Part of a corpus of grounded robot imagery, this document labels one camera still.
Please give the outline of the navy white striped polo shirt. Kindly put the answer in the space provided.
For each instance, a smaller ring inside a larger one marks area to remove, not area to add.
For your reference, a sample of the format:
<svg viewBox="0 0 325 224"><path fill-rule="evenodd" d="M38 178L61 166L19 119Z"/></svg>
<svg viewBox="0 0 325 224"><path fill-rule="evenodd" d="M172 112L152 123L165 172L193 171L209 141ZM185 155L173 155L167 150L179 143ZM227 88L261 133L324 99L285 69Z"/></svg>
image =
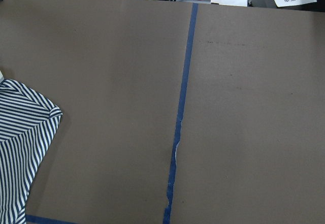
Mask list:
<svg viewBox="0 0 325 224"><path fill-rule="evenodd" d="M1 223L26 223L29 191L61 117L48 98L1 77Z"/></svg>

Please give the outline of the brown paper table cover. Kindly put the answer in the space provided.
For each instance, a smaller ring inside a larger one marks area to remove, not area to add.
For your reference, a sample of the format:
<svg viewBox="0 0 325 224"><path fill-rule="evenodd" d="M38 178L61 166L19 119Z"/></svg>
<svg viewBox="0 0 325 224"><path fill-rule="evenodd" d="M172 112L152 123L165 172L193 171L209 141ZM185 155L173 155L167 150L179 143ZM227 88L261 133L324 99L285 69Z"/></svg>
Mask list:
<svg viewBox="0 0 325 224"><path fill-rule="evenodd" d="M3 0L1 71L63 112L28 223L324 223L324 13Z"/></svg>

